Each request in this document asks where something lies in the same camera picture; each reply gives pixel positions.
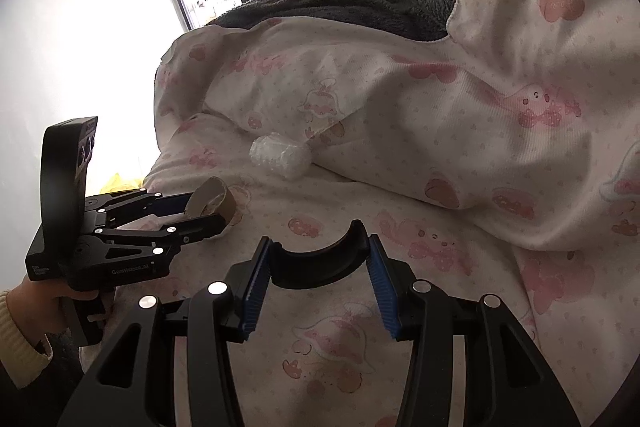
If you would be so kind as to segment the cream sleeve forearm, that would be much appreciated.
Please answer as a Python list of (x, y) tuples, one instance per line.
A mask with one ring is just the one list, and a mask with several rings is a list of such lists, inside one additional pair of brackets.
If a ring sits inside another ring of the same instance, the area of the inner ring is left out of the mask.
[(15, 324), (8, 307), (9, 291), (2, 291), (0, 305), (0, 355), (2, 369), (16, 389), (23, 389), (35, 381), (49, 366), (52, 351), (49, 341), (44, 342), (44, 352), (38, 351)]

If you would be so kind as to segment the left hand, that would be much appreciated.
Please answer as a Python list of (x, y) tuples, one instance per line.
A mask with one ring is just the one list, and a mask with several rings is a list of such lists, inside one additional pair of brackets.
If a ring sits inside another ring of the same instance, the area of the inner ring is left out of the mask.
[(24, 277), (6, 296), (6, 305), (16, 327), (32, 347), (42, 343), (47, 334), (59, 334), (68, 327), (61, 305), (62, 298), (86, 301), (103, 299), (104, 317), (111, 313), (113, 294), (99, 291), (75, 291), (63, 280), (34, 282)]

